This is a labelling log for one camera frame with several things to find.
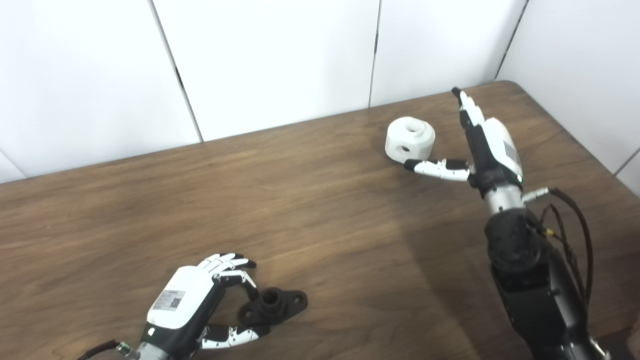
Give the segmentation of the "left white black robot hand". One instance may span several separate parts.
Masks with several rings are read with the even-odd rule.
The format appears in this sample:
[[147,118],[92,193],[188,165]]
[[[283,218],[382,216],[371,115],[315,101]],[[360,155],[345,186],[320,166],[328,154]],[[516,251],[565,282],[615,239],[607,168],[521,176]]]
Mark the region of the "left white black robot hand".
[[240,285],[250,300],[258,298],[247,272],[253,268],[256,263],[238,253],[215,253],[178,268],[147,312],[138,358],[187,360],[201,350],[228,349],[267,336],[269,326],[210,324],[230,287]]

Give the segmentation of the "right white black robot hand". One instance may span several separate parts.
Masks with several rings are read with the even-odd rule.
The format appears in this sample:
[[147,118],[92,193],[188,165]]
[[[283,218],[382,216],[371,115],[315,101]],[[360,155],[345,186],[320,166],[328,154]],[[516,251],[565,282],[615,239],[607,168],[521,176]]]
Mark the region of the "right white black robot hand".
[[464,159],[407,159],[407,171],[451,182],[467,182],[484,198],[490,191],[514,188],[522,191],[522,164],[507,127],[482,109],[463,89],[454,87],[459,121],[464,130],[472,162]]

